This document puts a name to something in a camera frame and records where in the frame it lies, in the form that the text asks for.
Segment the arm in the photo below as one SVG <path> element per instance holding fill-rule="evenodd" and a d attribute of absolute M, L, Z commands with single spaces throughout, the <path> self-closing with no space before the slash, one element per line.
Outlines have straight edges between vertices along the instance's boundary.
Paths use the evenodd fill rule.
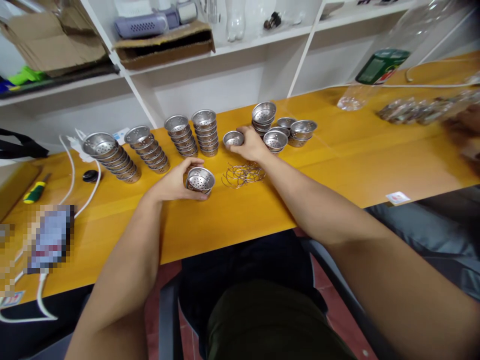
<path fill-rule="evenodd" d="M 203 160 L 189 157 L 141 198 L 108 257 L 73 333 L 66 360 L 147 359 L 144 304 L 159 268 L 160 215 L 165 200 L 205 200 L 183 174 Z"/>
<path fill-rule="evenodd" d="M 469 359 L 479 305 L 365 211 L 272 155 L 251 127 L 232 152 L 268 174 L 298 225 L 326 247 L 379 331 L 407 359 Z"/>

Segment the red floor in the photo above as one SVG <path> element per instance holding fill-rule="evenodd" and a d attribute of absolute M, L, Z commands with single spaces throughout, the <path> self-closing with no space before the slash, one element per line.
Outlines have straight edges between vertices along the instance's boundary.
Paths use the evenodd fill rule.
<path fill-rule="evenodd" d="M 158 324 L 160 289 L 181 270 L 181 267 L 180 261 L 162 265 L 158 271 L 155 289 L 146 302 L 145 323 L 150 360 L 158 360 L 159 358 Z M 320 291 L 328 305 L 327 317 L 333 330 L 341 336 L 359 360 L 376 360 L 377 357 L 357 326 L 354 318 L 315 259 L 313 259 L 313 268 L 315 272 L 315 287 Z M 199 354 L 199 339 L 181 313 L 179 317 L 183 356 L 185 360 L 201 360 Z"/>

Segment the dark pants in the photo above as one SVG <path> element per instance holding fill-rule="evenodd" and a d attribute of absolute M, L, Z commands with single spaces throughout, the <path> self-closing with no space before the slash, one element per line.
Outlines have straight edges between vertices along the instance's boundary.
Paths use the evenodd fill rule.
<path fill-rule="evenodd" d="M 233 285 L 254 279 L 267 280 L 307 295 L 327 313 L 324 299 L 314 288 L 310 255 L 293 230 L 192 256 L 182 260 L 181 266 L 179 303 L 186 320 L 198 334 L 204 359 L 210 314 L 222 294 Z"/>

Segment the green bottle label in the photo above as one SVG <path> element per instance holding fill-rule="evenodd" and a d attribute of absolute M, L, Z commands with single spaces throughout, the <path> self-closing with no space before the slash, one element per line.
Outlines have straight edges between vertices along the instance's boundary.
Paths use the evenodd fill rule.
<path fill-rule="evenodd" d="M 411 52 L 398 49 L 376 51 L 355 80 L 365 85 L 381 85 L 385 83 L 410 56 Z"/>

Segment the green plastic item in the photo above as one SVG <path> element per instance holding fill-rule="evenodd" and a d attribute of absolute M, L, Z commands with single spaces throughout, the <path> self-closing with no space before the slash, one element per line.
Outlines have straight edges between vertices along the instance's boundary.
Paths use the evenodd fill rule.
<path fill-rule="evenodd" d="M 10 76 L 8 81 L 15 86 L 20 86 L 26 82 L 40 82 L 47 77 L 43 71 L 34 71 L 28 66 L 21 68 L 20 72 L 16 75 Z"/>

